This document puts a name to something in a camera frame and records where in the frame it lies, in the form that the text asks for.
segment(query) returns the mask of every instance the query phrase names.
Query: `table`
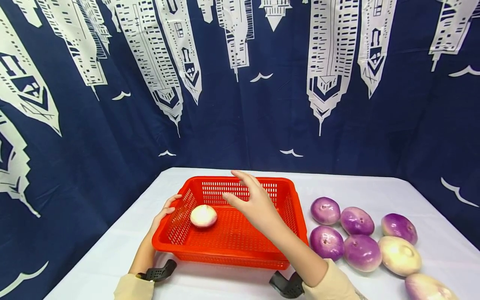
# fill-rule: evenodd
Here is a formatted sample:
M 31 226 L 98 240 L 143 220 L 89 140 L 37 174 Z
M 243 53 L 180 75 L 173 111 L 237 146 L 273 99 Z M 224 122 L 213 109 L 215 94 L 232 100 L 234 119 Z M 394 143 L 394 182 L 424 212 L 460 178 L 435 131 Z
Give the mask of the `table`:
M 382 236 L 380 220 L 384 215 L 392 212 L 405 215 L 418 231 L 416 247 L 423 257 L 422 272 L 444 282 L 462 300 L 478 297 L 480 252 L 408 182 L 378 177 L 250 173 L 285 177 L 295 183 L 309 233 L 318 226 L 310 215 L 310 204 L 320 196 L 335 199 L 341 209 L 358 206 L 367 211 L 377 226 L 372 235 L 375 240 Z M 195 168 L 171 168 L 162 172 L 45 299 L 113 299 L 119 278 L 128 272 L 138 245 L 165 200 L 176 194 L 190 177 L 229 175 L 227 170 Z M 341 228 L 337 226 L 337 229 L 346 237 Z M 172 254 L 159 253 L 157 265 L 163 266 L 171 257 Z M 156 287 L 154 299 L 283 299 L 268 284 L 272 270 L 175 260 L 177 269 L 171 278 Z M 366 276 L 353 270 L 343 259 L 337 264 L 369 300 L 407 299 L 403 280 L 383 266 Z M 292 273 L 291 267 L 283 272 L 287 278 Z

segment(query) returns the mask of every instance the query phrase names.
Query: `curtain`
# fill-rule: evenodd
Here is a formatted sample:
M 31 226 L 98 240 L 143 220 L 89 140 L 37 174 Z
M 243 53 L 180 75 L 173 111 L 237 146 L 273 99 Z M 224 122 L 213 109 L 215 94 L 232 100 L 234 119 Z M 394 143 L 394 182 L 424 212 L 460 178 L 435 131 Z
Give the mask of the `curtain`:
M 0 298 L 170 167 L 391 176 L 480 247 L 478 0 L 0 1 Z

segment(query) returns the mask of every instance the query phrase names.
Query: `navy backdrop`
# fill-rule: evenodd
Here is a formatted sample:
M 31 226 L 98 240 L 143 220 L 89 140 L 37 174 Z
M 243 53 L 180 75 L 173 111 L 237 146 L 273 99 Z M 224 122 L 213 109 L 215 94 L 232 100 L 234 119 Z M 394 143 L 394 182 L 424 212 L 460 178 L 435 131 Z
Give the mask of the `navy backdrop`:
M 0 298 L 175 166 L 402 178 L 480 247 L 477 6 L 1 0 Z

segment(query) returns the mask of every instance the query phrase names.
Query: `beige sleeve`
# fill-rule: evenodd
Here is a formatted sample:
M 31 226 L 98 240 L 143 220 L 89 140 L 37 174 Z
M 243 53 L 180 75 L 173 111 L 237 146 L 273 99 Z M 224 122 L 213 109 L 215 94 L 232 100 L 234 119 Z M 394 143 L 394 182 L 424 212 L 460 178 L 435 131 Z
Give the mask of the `beige sleeve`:
M 308 300 L 367 300 L 360 294 L 331 259 L 325 259 L 328 270 L 322 281 L 314 288 L 302 283 Z
M 120 278 L 113 295 L 115 300 L 152 300 L 154 284 L 134 274 L 127 274 Z

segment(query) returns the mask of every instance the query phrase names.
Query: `red plastic basket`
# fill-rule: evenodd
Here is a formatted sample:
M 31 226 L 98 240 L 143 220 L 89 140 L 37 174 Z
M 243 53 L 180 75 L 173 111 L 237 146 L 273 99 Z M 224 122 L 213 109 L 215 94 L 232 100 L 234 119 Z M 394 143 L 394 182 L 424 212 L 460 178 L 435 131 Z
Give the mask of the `red plastic basket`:
M 308 245 L 307 229 L 293 182 L 285 178 L 258 178 L 278 213 L 288 227 Z M 152 244 L 158 251 L 171 252 L 179 259 L 211 264 L 228 264 L 285 270 L 286 257 L 237 209 L 222 198 L 230 192 L 247 201 L 248 189 L 235 177 L 193 177 L 172 206 L 175 211 L 158 226 Z M 212 206 L 217 214 L 210 228 L 197 228 L 190 222 L 192 210 L 202 204 Z

